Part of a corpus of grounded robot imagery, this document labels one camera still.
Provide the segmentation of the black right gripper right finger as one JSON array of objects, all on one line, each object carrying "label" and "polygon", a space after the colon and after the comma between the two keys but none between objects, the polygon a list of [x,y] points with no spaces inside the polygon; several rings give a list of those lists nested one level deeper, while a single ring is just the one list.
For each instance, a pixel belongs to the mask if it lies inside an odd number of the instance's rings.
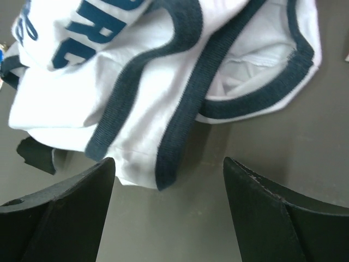
[{"label": "black right gripper right finger", "polygon": [[348,208],[297,193],[224,159],[242,261],[348,261]]}]

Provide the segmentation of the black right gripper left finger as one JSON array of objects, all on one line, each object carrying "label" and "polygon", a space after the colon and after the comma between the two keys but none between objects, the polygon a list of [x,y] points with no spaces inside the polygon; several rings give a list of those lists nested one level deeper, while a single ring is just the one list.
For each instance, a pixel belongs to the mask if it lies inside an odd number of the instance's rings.
[{"label": "black right gripper left finger", "polygon": [[1,261],[96,261],[115,161],[1,205]]}]

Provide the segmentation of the white printed tank top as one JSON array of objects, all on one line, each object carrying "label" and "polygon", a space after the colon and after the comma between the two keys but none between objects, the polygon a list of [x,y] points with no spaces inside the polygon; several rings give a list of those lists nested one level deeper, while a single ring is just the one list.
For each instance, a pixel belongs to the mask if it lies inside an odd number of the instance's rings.
[{"label": "white printed tank top", "polygon": [[315,1],[27,1],[12,32],[9,126],[158,190],[196,121],[278,111],[322,59]]}]

